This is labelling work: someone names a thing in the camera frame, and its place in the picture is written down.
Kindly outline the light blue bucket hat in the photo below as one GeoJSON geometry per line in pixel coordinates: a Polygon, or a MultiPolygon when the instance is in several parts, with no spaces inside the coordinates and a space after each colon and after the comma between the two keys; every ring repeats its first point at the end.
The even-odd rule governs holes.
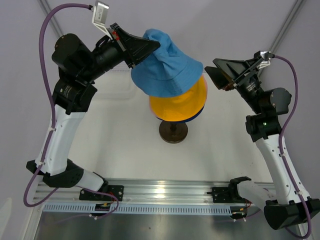
{"type": "Polygon", "coordinates": [[[170,36],[148,29],[143,37],[160,43],[145,60],[131,70],[131,79],[151,97],[171,98],[186,93],[203,73],[203,64],[182,52],[170,36]]]}

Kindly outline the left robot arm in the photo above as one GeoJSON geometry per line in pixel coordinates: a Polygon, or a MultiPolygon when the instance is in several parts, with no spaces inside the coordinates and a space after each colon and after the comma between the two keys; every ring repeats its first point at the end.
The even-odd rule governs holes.
{"type": "Polygon", "coordinates": [[[61,36],[52,54],[59,80],[52,94],[54,115],[48,131],[50,140],[37,159],[27,162],[27,169],[41,175],[51,188],[80,187],[90,191],[96,200],[105,199],[108,181],[68,158],[77,128],[97,92],[96,79],[120,63],[136,67],[159,47],[158,41],[129,34],[116,23],[93,50],[73,33],[61,36]]]}

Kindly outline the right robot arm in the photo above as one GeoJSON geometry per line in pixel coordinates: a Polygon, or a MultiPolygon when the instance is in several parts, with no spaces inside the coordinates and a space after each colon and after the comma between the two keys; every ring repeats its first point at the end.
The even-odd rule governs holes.
{"type": "Polygon", "coordinates": [[[302,184],[286,148],[286,126],[279,122],[280,115],[294,114],[290,104],[296,105],[298,97],[282,87],[264,90],[258,77],[274,57],[269,51],[259,51],[248,60],[215,58],[205,71],[219,90],[236,90],[253,110],[246,117],[246,131],[262,154],[275,187],[272,194],[249,177],[237,177],[229,182],[228,197],[233,202],[250,201],[263,211],[269,226],[279,230],[309,224],[320,211],[320,201],[302,184]]]}

